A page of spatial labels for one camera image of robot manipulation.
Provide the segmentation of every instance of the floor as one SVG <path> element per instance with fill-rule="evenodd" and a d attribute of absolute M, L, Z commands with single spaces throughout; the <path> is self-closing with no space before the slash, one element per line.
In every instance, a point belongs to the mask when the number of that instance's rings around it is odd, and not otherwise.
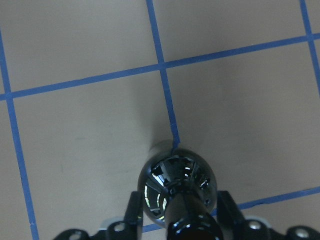
<path fill-rule="evenodd" d="M 281 233 L 320 216 L 320 1 L 0 2 L 0 226 L 93 235 L 155 143 Z M 144 219 L 144 240 L 165 230 Z"/>

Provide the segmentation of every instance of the metal fastener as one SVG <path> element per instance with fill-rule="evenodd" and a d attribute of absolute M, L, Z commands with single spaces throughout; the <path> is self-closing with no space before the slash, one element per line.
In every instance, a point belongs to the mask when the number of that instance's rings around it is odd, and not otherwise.
<path fill-rule="evenodd" d="M 258 221 L 250 221 L 249 227 L 254 230 L 259 230 L 261 228 L 261 224 Z"/>
<path fill-rule="evenodd" d="M 70 237 L 69 240 L 79 240 L 81 238 L 81 232 L 75 231 Z"/>
<path fill-rule="evenodd" d="M 303 239 L 306 239 L 309 237 L 309 233 L 304 230 L 303 228 L 298 228 L 295 230 L 295 234 L 300 237 L 300 238 L 303 238 Z"/>
<path fill-rule="evenodd" d="M 123 230 L 125 230 L 126 228 L 126 224 L 124 222 L 120 222 L 117 225 L 114 226 L 114 231 L 115 232 L 122 232 Z"/>

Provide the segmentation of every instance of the screw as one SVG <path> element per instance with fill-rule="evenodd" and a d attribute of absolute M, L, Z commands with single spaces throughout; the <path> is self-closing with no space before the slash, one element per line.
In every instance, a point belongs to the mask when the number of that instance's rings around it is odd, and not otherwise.
<path fill-rule="evenodd" d="M 261 228 L 261 224 L 258 221 L 250 221 L 249 227 L 254 230 L 259 230 Z"/>
<path fill-rule="evenodd" d="M 309 237 L 309 233 L 304 230 L 303 228 L 298 228 L 295 230 L 295 234 L 300 237 L 300 238 L 303 238 L 303 239 L 306 239 Z"/>
<path fill-rule="evenodd" d="M 125 228 L 126 228 L 125 223 L 124 222 L 120 222 L 117 225 L 115 225 L 113 229 L 114 229 L 115 232 L 122 232 L 123 230 L 125 230 Z"/>
<path fill-rule="evenodd" d="M 69 240 L 79 240 L 80 238 L 81 238 L 81 232 L 76 231 L 69 237 Z"/>

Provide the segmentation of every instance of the floor tile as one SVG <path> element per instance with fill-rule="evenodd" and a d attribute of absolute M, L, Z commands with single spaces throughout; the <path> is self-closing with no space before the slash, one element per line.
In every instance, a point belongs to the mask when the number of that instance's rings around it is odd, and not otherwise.
<path fill-rule="evenodd" d="M 288 228 L 304 225 L 319 231 L 320 195 L 310 195 L 273 204 L 258 205 L 242 211 L 248 216 L 266 219 L 282 234 Z"/>
<path fill-rule="evenodd" d="M 2 1 L 13 91 L 157 63 L 144 0 Z"/>
<path fill-rule="evenodd" d="M 306 0 L 309 20 L 314 34 L 320 33 L 320 2 L 318 0 Z"/>
<path fill-rule="evenodd" d="M 31 240 L 7 105 L 0 102 L 0 226 L 2 239 Z"/>
<path fill-rule="evenodd" d="M 123 216 L 150 147 L 171 139 L 158 72 L 15 100 L 40 239 Z"/>
<path fill-rule="evenodd" d="M 299 1 L 155 0 L 166 61 L 305 35 Z"/>
<path fill-rule="evenodd" d="M 320 185 L 320 100 L 306 43 L 168 69 L 182 145 L 239 203 Z"/>

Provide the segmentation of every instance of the blue painter's tape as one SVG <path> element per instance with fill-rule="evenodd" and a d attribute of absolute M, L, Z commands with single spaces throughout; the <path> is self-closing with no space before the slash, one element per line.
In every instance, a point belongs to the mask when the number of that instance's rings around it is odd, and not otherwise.
<path fill-rule="evenodd" d="M 24 159 L 21 141 L 20 141 L 20 134 L 18 129 L 14 101 L 11 97 L 7 97 L 6 103 L 8 107 L 15 154 L 18 161 L 18 167 L 20 170 L 22 189 L 23 189 L 26 210 L 27 210 L 29 223 L 30 223 L 31 235 L 33 240 L 39 240 L 36 216 L 35 216 L 34 206 L 31 198 L 31 192 L 30 192 L 29 181 L 27 176 L 27 169 L 26 169 L 25 159 Z"/>
<path fill-rule="evenodd" d="M 0 68 L 1 68 L 4 92 L 10 93 L 11 87 L 10 87 L 10 82 L 9 82 L 6 55 L 5 55 L 4 43 L 2 41 L 1 31 L 0 31 Z"/>
<path fill-rule="evenodd" d="M 0 94 L 0 101 L 6 100 L 6 95 L 5 94 Z"/>
<path fill-rule="evenodd" d="M 164 54 L 162 51 L 153 1 L 146 0 L 146 6 L 148 8 L 148 13 L 149 13 L 149 19 L 151 24 L 151 31 L 152 31 L 152 36 L 153 36 L 153 41 L 155 46 L 156 57 L 158 59 L 158 63 L 160 64 L 164 62 Z"/>
<path fill-rule="evenodd" d="M 142 232 L 143 233 L 147 233 L 147 232 L 151 232 L 151 231 L 155 231 L 155 230 L 159 230 L 162 229 L 162 227 L 160 227 L 159 225 L 153 223 L 153 224 L 149 224 L 146 226 L 142 227 Z"/>
<path fill-rule="evenodd" d="M 158 60 L 158 64 L 160 66 L 160 75 L 161 75 L 161 81 L 162 81 L 162 87 L 163 87 L 163 92 L 164 92 L 166 108 L 167 108 L 168 115 L 169 115 L 170 128 L 171 128 L 172 137 L 173 137 L 172 148 L 175 149 L 178 147 L 178 144 L 180 143 L 180 136 L 179 136 L 176 114 L 175 114 L 171 91 L 170 91 L 170 86 L 169 86 L 167 70 L 164 67 L 165 60 L 164 60 L 164 54 L 162 51 L 162 46 L 161 46 L 161 41 L 160 41 L 159 30 L 158 30 L 153 1 L 146 0 L 146 5 L 147 5 L 147 9 L 148 9 L 150 24 L 151 24 L 151 31 L 152 31 L 153 41 L 154 41 L 156 57 Z"/>
<path fill-rule="evenodd" d="M 305 0 L 300 0 L 300 9 L 301 9 L 305 33 L 307 36 L 310 36 L 312 35 L 312 30 L 311 30 L 311 25 L 308 17 L 308 10 L 307 10 L 307 5 Z"/>
<path fill-rule="evenodd" d="M 305 33 L 308 38 L 309 51 L 310 51 L 310 55 L 311 55 L 311 60 L 312 60 L 316 83 L 318 86 L 318 92 L 320 93 L 320 67 L 319 67 L 319 61 L 318 61 L 318 56 L 317 56 L 317 52 L 316 52 L 316 46 L 315 46 L 315 42 L 314 42 L 314 37 L 315 36 L 318 37 L 319 33 L 315 34 L 315 35 L 312 34 L 311 24 L 310 24 L 309 16 L 308 16 L 308 9 L 307 9 L 307 5 L 306 5 L 305 0 L 300 0 L 300 9 L 301 9 Z"/>
<path fill-rule="evenodd" d="M 313 34 L 313 39 L 314 40 L 320 39 L 320 33 L 314 33 Z"/>
<path fill-rule="evenodd" d="M 22 190 L 24 194 L 26 211 L 27 211 L 27 215 L 30 223 L 31 235 L 33 240 L 39 240 L 36 216 L 35 216 L 34 206 L 32 203 L 27 170 L 26 170 L 24 155 L 22 152 L 22 146 L 20 142 L 20 134 L 18 130 L 16 111 L 14 106 L 14 100 L 11 94 L 8 68 L 7 68 L 5 50 L 4 50 L 1 33 L 0 33 L 0 67 L 1 67 L 1 73 L 2 73 L 4 92 L 5 92 L 5 94 L 1 95 L 1 99 L 2 98 L 6 99 L 6 105 L 8 108 L 14 149 L 15 149 L 15 154 L 18 162 L 19 171 L 20 171 Z"/>
<path fill-rule="evenodd" d="M 244 46 L 240 48 L 219 51 L 219 52 L 204 54 L 200 56 L 193 56 L 193 57 L 187 57 L 179 60 L 168 61 L 165 63 L 165 67 L 174 68 L 182 65 L 200 63 L 200 62 L 210 61 L 214 59 L 226 58 L 226 57 L 239 55 L 239 54 L 246 54 L 246 53 L 251 53 L 251 52 L 261 51 L 261 50 L 266 50 L 271 48 L 277 48 L 277 47 L 291 45 L 291 44 L 303 43 L 303 42 L 306 42 L 307 40 L 308 38 L 306 36 L 298 36 L 298 37 L 293 37 L 293 38 L 288 38 L 283 40 L 265 42 L 265 43 L 260 43 L 252 46 Z"/>
<path fill-rule="evenodd" d="M 282 201 L 306 197 L 309 195 L 319 194 L 319 193 L 320 193 L 320 186 L 315 187 L 315 188 L 311 188 L 311 189 L 307 189 L 307 190 L 294 191 L 294 192 L 290 192 L 290 193 L 286 193 L 286 194 L 281 194 L 281 195 L 277 195 L 277 196 L 262 198 L 262 199 L 255 200 L 255 201 L 241 203 L 238 205 L 238 207 L 241 210 L 250 209 L 250 208 L 253 208 L 254 206 L 257 206 L 257 205 L 274 204 L 274 203 L 278 203 L 278 202 L 282 202 Z"/>
<path fill-rule="evenodd" d="M 314 34 L 314 38 L 320 39 L 320 33 Z M 128 76 L 137 75 L 137 74 L 158 71 L 164 68 L 173 68 L 173 67 L 182 66 L 182 65 L 210 61 L 213 59 L 225 58 L 233 55 L 245 54 L 245 53 L 250 53 L 250 52 L 255 52 L 255 51 L 260 51 L 260 50 L 265 50 L 270 48 L 276 48 L 276 47 L 281 47 L 281 46 L 286 46 L 291 44 L 303 43 L 303 42 L 306 42 L 307 40 L 308 39 L 306 36 L 299 36 L 299 37 L 293 37 L 293 38 L 288 38 L 288 39 L 283 39 L 278 41 L 261 43 L 261 44 L 252 45 L 252 46 L 245 46 L 245 47 L 240 47 L 240 48 L 221 51 L 221 52 L 209 53 L 209 54 L 200 55 L 200 56 L 194 56 L 194 57 L 189 57 L 189 58 L 184 58 L 179 60 L 173 60 L 169 62 L 163 62 L 160 64 L 142 66 L 142 67 L 128 69 L 128 70 L 122 70 L 122 71 L 111 72 L 111 73 L 106 73 L 106 74 L 97 75 L 97 76 L 86 77 L 83 79 L 76 79 L 76 80 L 51 84 L 51 85 L 45 85 L 45 86 L 34 87 L 30 89 L 25 89 L 25 90 L 14 91 L 12 92 L 12 97 L 20 98 L 20 97 L 25 97 L 29 95 L 41 94 L 41 93 L 91 84 L 91 83 L 97 83 L 97 82 L 123 78 L 123 77 L 128 77 Z"/>
<path fill-rule="evenodd" d="M 60 83 L 46 85 L 46 86 L 34 87 L 26 90 L 14 91 L 12 93 L 12 97 L 20 98 L 20 97 L 25 97 L 29 95 L 41 94 L 41 93 L 51 92 L 55 90 L 67 89 L 67 88 L 72 88 L 72 87 L 86 85 L 86 84 L 124 78 L 124 77 L 138 75 L 138 74 L 144 74 L 144 73 L 153 72 L 157 70 L 159 70 L 158 64 L 142 66 L 142 67 L 132 68 L 128 70 L 122 70 L 122 71 L 116 71 L 116 72 L 106 73 L 106 74 L 97 75 L 97 76 L 86 77 L 83 79 L 65 81 L 65 82 L 60 82 Z"/>

